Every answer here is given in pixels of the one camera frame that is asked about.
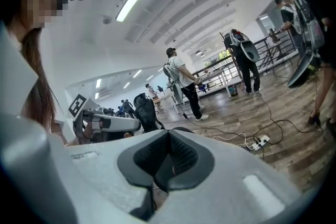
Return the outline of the white power strip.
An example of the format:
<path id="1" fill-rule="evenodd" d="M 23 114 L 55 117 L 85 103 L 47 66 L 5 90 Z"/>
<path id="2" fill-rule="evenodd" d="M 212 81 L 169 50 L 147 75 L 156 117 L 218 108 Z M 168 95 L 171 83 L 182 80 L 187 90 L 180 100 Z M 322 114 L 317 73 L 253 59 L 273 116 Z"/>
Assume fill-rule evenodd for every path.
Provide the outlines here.
<path id="1" fill-rule="evenodd" d="M 267 145 L 269 140 L 270 137 L 266 135 L 262 136 L 261 138 L 254 137 L 254 142 L 252 143 L 252 145 L 247 145 L 247 147 L 251 151 L 258 151 L 262 149 L 265 145 Z"/>

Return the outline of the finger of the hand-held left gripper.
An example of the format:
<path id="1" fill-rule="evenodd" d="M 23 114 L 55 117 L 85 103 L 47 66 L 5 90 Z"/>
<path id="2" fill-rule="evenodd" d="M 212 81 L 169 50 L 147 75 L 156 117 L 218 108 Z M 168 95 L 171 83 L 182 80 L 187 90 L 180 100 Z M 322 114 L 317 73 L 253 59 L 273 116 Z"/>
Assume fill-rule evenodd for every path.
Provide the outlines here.
<path id="1" fill-rule="evenodd" d="M 105 132 L 135 132 L 141 128 L 141 122 L 133 118 L 102 116 L 101 129 Z"/>

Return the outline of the black metal railing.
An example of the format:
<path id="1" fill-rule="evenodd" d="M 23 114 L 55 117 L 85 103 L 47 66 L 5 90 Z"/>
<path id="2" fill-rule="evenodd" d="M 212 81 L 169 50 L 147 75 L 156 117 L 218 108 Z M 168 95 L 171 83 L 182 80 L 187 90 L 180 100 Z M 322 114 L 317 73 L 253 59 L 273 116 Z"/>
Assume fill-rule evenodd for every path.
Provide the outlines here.
<path id="1" fill-rule="evenodd" d="M 256 62 L 258 71 L 263 73 L 273 69 L 276 65 L 283 63 L 297 54 L 293 39 L 288 31 L 272 33 L 254 43 L 259 60 Z M 240 69 L 237 67 L 236 60 L 230 53 L 221 50 L 211 57 L 205 57 L 201 60 L 203 66 L 194 73 L 197 77 L 205 77 L 214 71 L 220 71 L 225 78 L 233 79 L 241 77 Z"/>

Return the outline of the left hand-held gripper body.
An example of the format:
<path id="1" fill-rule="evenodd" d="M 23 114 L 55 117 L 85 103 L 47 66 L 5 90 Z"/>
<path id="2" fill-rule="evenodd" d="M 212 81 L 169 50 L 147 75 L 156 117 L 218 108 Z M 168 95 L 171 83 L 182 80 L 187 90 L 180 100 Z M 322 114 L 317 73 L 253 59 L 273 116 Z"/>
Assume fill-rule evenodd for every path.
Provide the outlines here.
<path id="1" fill-rule="evenodd" d="M 102 107 L 91 98 L 78 94 L 68 108 L 72 119 L 73 132 L 78 141 L 90 141 L 83 136 L 83 131 L 89 121 L 101 121 Z"/>

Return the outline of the person's left hand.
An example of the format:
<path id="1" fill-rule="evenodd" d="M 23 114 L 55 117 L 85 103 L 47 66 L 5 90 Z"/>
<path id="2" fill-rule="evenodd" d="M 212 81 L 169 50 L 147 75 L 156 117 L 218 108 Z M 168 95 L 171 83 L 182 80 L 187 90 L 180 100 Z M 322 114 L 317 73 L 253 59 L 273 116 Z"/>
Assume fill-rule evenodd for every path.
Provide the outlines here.
<path id="1" fill-rule="evenodd" d="M 101 129 L 101 121 L 89 121 L 83 131 L 83 136 L 87 139 L 96 139 L 101 136 Z"/>

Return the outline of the grey backpack unit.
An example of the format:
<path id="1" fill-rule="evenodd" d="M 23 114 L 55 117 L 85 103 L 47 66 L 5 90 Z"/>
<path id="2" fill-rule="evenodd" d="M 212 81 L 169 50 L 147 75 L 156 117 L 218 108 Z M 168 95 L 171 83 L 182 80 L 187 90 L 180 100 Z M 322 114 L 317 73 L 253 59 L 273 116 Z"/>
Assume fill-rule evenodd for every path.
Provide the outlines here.
<path id="1" fill-rule="evenodd" d="M 297 88 L 304 85 L 310 76 L 317 70 L 320 69 L 321 59 L 318 52 L 315 50 L 307 50 L 299 64 L 288 80 L 288 88 Z"/>
<path id="2" fill-rule="evenodd" d="M 242 54 L 252 62 L 258 62 L 260 59 L 254 43 L 241 31 L 232 29 L 225 35 L 224 43 L 232 50 L 234 57 Z"/>
<path id="3" fill-rule="evenodd" d="M 183 92 L 181 90 L 181 83 L 178 72 L 175 71 L 168 63 L 163 66 L 163 71 L 168 77 L 168 87 L 173 91 L 177 103 L 183 103 Z"/>

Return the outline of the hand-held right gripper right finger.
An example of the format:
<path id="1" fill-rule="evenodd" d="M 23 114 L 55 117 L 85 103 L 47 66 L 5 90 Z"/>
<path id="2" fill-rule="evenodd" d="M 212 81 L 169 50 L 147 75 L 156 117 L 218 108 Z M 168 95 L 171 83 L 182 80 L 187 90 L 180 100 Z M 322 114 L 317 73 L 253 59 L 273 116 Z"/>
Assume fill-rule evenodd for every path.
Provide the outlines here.
<path id="1" fill-rule="evenodd" d="M 179 132 L 208 149 L 214 167 L 193 189 L 175 190 L 148 224 L 292 224 L 301 192 L 289 178 L 239 146 Z"/>

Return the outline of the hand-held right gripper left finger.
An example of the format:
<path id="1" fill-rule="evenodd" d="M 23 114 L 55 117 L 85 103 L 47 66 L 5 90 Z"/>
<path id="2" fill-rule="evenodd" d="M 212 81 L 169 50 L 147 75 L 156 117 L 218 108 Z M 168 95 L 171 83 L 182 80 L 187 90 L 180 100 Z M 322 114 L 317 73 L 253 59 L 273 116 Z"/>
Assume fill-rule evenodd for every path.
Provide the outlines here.
<path id="1" fill-rule="evenodd" d="M 157 161 L 168 131 L 160 130 L 117 141 L 66 148 L 67 188 L 78 221 L 170 221 L 170 201 L 154 211 L 153 178 L 135 162 L 144 150 L 146 163 Z"/>

